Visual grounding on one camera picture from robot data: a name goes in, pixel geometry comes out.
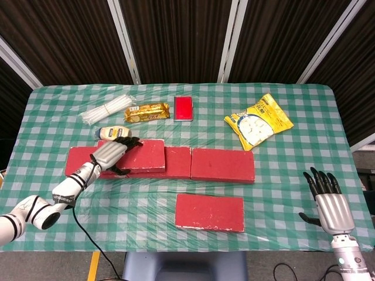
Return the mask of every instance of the chip bag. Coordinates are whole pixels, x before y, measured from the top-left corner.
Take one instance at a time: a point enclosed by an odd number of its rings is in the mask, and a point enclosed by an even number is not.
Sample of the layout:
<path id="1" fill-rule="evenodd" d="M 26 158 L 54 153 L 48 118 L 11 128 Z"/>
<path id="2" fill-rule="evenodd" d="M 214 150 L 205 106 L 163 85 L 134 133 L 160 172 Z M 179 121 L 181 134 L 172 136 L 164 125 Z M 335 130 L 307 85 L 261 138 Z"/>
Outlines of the chip bag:
<path id="1" fill-rule="evenodd" d="M 246 111 L 226 116 L 224 120 L 240 137 L 240 142 L 246 151 L 270 136 L 293 127 L 293 123 L 271 94 L 264 95 Z"/>

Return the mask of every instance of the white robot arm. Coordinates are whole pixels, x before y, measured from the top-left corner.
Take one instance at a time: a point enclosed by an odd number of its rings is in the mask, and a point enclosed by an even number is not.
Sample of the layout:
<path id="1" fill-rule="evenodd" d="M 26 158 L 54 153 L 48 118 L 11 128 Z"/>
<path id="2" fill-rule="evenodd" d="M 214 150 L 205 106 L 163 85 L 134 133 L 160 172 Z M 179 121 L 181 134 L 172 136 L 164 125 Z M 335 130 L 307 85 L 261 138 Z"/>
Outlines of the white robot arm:
<path id="1" fill-rule="evenodd" d="M 315 181 L 306 172 L 304 176 L 316 201 L 319 218 L 309 218 L 304 213 L 299 213 L 299 216 L 333 235 L 331 246 L 344 281 L 371 281 L 358 242 L 349 235 L 355 228 L 354 220 L 338 181 L 331 173 L 324 174 L 313 167 L 311 172 Z"/>
<path id="2" fill-rule="evenodd" d="M 96 180 L 101 171 L 112 170 L 126 175 L 130 170 L 120 170 L 115 164 L 126 151 L 141 146 L 138 138 L 119 137 L 107 142 L 90 155 L 87 162 L 52 190 L 54 205 L 43 198 L 32 195 L 22 200 L 7 215 L 0 216 L 0 246 L 19 238 L 26 228 L 26 222 L 38 229 L 48 229 L 59 219 L 61 212 L 72 208 L 80 193 Z"/>

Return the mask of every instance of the red phone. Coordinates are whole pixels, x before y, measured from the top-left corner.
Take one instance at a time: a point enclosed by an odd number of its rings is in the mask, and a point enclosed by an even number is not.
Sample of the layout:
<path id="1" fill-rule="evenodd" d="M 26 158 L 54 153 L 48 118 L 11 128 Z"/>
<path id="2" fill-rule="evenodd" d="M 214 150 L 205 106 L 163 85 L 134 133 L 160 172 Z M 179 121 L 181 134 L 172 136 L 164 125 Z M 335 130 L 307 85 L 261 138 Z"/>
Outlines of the red phone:
<path id="1" fill-rule="evenodd" d="M 193 98 L 175 97 L 175 121 L 193 121 Z"/>

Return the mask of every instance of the black curtain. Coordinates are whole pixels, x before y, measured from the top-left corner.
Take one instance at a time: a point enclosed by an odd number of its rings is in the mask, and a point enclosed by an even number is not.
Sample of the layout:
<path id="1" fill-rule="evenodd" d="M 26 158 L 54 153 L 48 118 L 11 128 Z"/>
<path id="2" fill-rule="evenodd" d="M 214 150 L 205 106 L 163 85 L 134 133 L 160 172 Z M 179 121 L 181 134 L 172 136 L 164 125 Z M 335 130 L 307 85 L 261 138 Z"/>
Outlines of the black curtain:
<path id="1" fill-rule="evenodd" d="M 107 1 L 1 0 L 0 31 L 43 85 L 133 84 Z"/>
<path id="2" fill-rule="evenodd" d="M 121 0 L 143 84 L 216 82 L 231 0 Z"/>
<path id="3" fill-rule="evenodd" d="M 31 91 L 7 63 L 0 59 L 0 139 L 17 137 Z"/>
<path id="4" fill-rule="evenodd" d="M 375 133 L 375 1 L 367 1 L 308 83 L 328 85 L 349 145 Z"/>
<path id="5" fill-rule="evenodd" d="M 349 2 L 249 1 L 229 82 L 296 83 Z"/>

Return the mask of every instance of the green checkered tablecloth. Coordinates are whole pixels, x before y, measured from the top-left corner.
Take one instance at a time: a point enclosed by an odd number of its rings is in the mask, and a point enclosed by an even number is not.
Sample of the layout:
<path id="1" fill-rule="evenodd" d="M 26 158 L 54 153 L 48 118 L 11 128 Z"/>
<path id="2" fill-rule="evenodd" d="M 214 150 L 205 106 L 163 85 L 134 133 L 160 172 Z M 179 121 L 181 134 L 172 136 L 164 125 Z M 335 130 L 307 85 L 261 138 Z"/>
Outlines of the green checkered tablecloth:
<path id="1" fill-rule="evenodd" d="M 295 126 L 255 149 L 256 183 L 188 180 L 97 180 L 80 196 L 78 219 L 107 251 L 324 250 L 332 237 L 303 222 L 301 211 L 317 216 L 302 172 L 310 166 L 333 173 L 346 194 L 364 251 L 375 244 L 375 230 L 364 201 L 332 90 L 323 85 L 172 84 L 75 85 L 42 87 L 31 93 L 0 191 L 0 212 L 38 194 L 49 201 L 63 179 L 71 146 L 94 146 L 94 131 L 124 124 L 122 112 L 94 126 L 78 114 L 129 93 L 139 104 L 165 101 L 173 112 L 175 95 L 192 95 L 194 120 L 173 118 L 126 124 L 140 138 L 161 138 L 166 145 L 242 150 L 223 121 L 270 92 Z M 245 233 L 176 229 L 178 193 L 239 196 L 245 202 Z M 74 222 L 71 210 L 51 229 L 28 225 L 24 236 L 3 251 L 92 251 L 94 245 Z"/>

